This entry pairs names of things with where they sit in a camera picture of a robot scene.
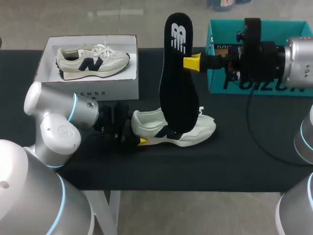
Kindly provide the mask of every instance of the robot end effector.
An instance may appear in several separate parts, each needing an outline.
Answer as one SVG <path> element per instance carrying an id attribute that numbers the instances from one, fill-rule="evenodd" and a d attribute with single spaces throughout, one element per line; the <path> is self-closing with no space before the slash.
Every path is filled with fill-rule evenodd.
<path id="1" fill-rule="evenodd" d="M 261 42 L 261 20 L 247 18 L 237 41 L 242 46 L 229 46 L 226 57 L 203 53 L 185 57 L 184 67 L 200 72 L 224 68 L 228 79 L 242 83 L 279 79 L 290 88 L 313 88 L 313 38 L 291 37 L 285 46 Z"/>

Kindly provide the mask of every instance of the teal box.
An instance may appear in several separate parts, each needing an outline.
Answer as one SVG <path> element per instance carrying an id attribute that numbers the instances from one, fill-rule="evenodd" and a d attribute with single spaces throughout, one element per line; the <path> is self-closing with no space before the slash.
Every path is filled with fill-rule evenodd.
<path id="1" fill-rule="evenodd" d="M 228 45 L 240 45 L 236 41 L 238 32 L 244 32 L 244 20 L 211 19 L 205 52 L 215 55 L 216 49 L 228 48 Z M 310 26 L 305 21 L 274 21 L 263 20 L 261 41 L 274 41 L 278 46 L 284 46 L 286 40 L 293 36 L 312 36 Z M 237 83 L 227 81 L 225 70 L 208 70 L 208 85 L 215 94 L 250 94 L 254 86 L 252 82 Z M 313 96 L 313 89 L 287 88 L 278 79 L 274 82 L 260 83 L 254 94 Z"/>

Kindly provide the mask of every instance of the table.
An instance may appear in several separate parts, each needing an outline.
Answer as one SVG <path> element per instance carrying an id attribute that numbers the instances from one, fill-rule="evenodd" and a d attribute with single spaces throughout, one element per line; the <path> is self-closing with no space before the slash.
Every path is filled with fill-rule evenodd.
<path id="1" fill-rule="evenodd" d="M 35 141 L 35 123 L 24 113 L 23 103 L 41 53 L 0 50 L 0 139 L 21 146 Z M 139 49 L 140 100 L 125 101 L 131 111 L 159 108 L 162 61 L 163 49 Z M 273 160 L 255 144 L 245 119 L 247 95 L 210 94 L 205 74 L 193 73 L 193 78 L 203 114 L 217 124 L 213 138 L 188 148 L 165 144 L 125 153 L 83 132 L 84 141 L 60 174 L 80 190 L 284 192 L 313 171 Z M 253 96 L 251 129 L 273 155 L 303 163 L 293 136 L 311 104 L 309 97 Z"/>

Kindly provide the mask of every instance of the shoe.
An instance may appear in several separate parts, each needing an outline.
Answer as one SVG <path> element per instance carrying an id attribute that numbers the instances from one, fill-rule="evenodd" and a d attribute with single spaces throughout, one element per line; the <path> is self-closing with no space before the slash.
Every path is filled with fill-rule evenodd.
<path id="1" fill-rule="evenodd" d="M 105 44 L 83 44 L 76 50 L 59 48 L 56 64 L 64 80 L 73 80 L 88 76 L 112 76 L 125 68 L 129 60 L 128 53 L 113 50 Z"/>
<path id="2" fill-rule="evenodd" d="M 132 116 L 132 129 L 135 135 L 147 141 L 140 145 L 151 145 L 162 142 L 174 143 L 180 147 L 187 147 L 200 143 L 209 138 L 216 129 L 214 119 L 202 115 L 200 108 L 195 127 L 187 133 L 177 133 L 169 129 L 162 110 L 152 112 L 134 111 Z"/>

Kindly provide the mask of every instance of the white shoe box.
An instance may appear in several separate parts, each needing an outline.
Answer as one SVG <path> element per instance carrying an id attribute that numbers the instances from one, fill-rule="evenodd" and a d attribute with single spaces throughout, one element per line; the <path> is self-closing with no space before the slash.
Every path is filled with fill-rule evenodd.
<path id="1" fill-rule="evenodd" d="M 56 55 L 61 47 L 77 49 L 82 44 L 103 44 L 113 50 L 125 51 L 130 55 L 129 64 L 117 74 L 100 78 L 96 76 L 76 80 L 63 80 L 56 66 Z M 64 91 L 101 100 L 138 99 L 138 48 L 134 35 L 90 35 L 50 37 L 40 59 L 34 81 L 47 83 Z"/>

